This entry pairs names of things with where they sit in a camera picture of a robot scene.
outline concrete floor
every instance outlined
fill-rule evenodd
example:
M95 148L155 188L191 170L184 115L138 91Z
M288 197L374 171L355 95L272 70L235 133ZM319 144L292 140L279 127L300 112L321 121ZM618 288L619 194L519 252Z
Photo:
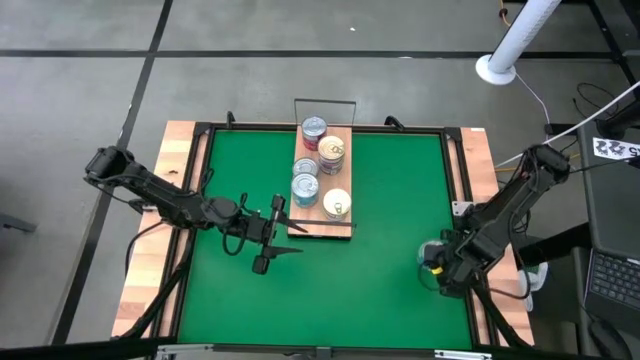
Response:
M5 0L0 49L144 50L162 4ZM640 48L619 4L599 5L621 46ZM519 6L508 8L513 18ZM160 48L490 52L506 31L497 9L494 0L175 0ZM566 5L529 50L607 47L588 9ZM39 225L29 235L1 232L0 324L11 331L0 334L0 347L47 341L97 196L82 170L97 147L115 143L142 63L0 58L0 211ZM572 103L579 82L614 94L628 86L606 61L520 61L518 71L554 122L580 120ZM355 101L359 124L392 114L407 125L484 127L496 163L544 139L543 112L524 86L484 83L474 60L157 59L130 149L152 167L167 120L222 120L232 110L238 121L293 122L294 98ZM348 118L351 110L323 111ZM530 233L545 237L586 220L583 192L579 177L554 189L534 208ZM125 205L110 207L70 341L109 337L138 222Z

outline white cable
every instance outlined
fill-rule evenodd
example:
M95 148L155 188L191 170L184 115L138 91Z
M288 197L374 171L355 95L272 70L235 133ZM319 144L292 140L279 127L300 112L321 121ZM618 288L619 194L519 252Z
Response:
M596 117L598 117L600 114L602 114L603 112L605 112L605 110L607 110L608 108L612 107L613 105L615 105L615 103L617 103L618 101L620 101L620 99L622 99L623 97L625 97L627 94L629 94L630 92L632 92L635 88L637 88L638 86L640 86L640 81L638 81L637 83L633 84L630 88L628 88L627 90L625 90L622 94L618 95L617 98L611 100L610 103L608 103L607 105L605 105L603 108L601 108L600 110L596 111L595 113L593 113L593 115L589 116L588 118L582 120L581 122L577 123L575 126L571 127L570 129L563 131L562 133L552 137L549 140L546 140L545 142L543 142L543 145L549 144L552 141L555 141L565 135L567 135L568 133L582 127L584 124L588 123L589 121L595 119ZM522 157L522 153L512 157L509 160L503 161L500 164L496 165L496 168L499 168L501 166L504 166L514 160L517 160L519 158Z
M533 94L533 96L536 98L536 100L538 100L540 105L542 105L542 110L544 110L544 117L547 119L547 124L551 125L551 120L549 120L549 112L547 111L547 106L544 104L544 101L542 101L542 99L540 99L538 94L536 94L536 92L533 91L533 89L531 87L529 87L529 85L527 85L527 83L524 81L524 79L522 77L520 77L520 74L516 73L516 76L518 77L520 82L522 82L522 85L524 85L527 89L529 89L529 91Z

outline green surface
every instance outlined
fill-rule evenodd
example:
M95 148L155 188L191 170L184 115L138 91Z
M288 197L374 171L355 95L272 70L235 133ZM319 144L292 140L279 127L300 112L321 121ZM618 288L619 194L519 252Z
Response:
M273 194L290 197L294 147L294 133L216 132L207 195L247 192L269 216ZM352 184L352 240L289 239L280 227L274 244L304 252L265 276L251 272L257 245L229 257L217 230L199 232L179 341L470 349L464 301L417 280L418 247L451 226L440 139L354 134Z

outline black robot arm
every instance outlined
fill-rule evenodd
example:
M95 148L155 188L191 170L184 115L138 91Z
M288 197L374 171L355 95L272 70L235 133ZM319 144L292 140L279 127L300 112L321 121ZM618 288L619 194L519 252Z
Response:
M482 277L504 256L507 246L521 233L517 224L551 187L569 177L567 157L547 145L527 149L511 180L488 202L468 207L455 220L454 230L443 230L443 242L424 247L423 265L436 275L440 293L463 297L473 289L492 316L501 317ZM510 345L524 342L504 318L496 320Z
M258 274L265 274L270 260L276 256L301 251L271 246L277 223L306 232L287 218L285 199L280 195L273 197L271 217L263 218L258 211L245 208L246 195L238 205L224 197L206 198L198 192L182 190L137 163L129 151L115 146L98 149L85 173L84 179L93 186L121 186L136 194L145 203L157 207L163 221L172 226L204 230L215 227L225 239L226 236L240 238L238 252L245 240L261 245L262 251L253 263L253 271ZM137 202L130 204L141 211Z

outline white pole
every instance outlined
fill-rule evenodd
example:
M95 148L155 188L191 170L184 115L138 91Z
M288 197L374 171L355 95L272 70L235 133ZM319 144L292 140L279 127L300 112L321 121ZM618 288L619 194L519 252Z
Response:
M506 85L513 81L516 77L513 64L538 34L560 1L527 1L493 55L485 55L476 62L478 75L494 85Z

